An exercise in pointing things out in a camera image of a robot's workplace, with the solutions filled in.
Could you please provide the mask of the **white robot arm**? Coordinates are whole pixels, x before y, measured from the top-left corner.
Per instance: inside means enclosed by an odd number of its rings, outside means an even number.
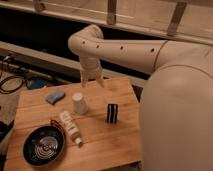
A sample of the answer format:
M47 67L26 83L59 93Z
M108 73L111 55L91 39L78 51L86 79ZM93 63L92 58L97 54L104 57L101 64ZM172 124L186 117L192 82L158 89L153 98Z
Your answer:
M149 75L140 101L144 171L213 171L213 45L106 40L90 25L68 47L83 80L101 59Z

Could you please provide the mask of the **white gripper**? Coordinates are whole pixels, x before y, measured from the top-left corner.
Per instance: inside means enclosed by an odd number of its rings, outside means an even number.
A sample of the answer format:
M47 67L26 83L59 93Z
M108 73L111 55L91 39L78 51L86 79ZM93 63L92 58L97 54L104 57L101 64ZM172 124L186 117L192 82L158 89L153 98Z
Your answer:
M88 79L96 79L96 82L104 87L104 79L101 75L102 67L100 60L94 57L80 57L81 65L81 85L86 87Z

